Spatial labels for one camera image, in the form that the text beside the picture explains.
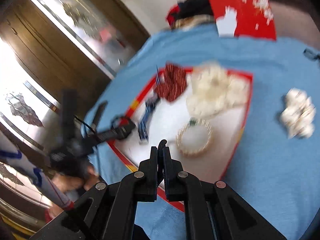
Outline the person's left hand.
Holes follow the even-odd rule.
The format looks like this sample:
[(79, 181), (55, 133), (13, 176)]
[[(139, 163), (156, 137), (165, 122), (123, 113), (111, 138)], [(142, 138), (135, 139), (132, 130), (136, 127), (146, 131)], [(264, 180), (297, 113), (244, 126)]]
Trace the person's left hand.
[(88, 191), (100, 180), (93, 166), (88, 167), (87, 175), (88, 176), (86, 179), (81, 179), (78, 177), (65, 176), (60, 173), (56, 173), (52, 179), (52, 182), (63, 193), (80, 188), (84, 188), (84, 190)]

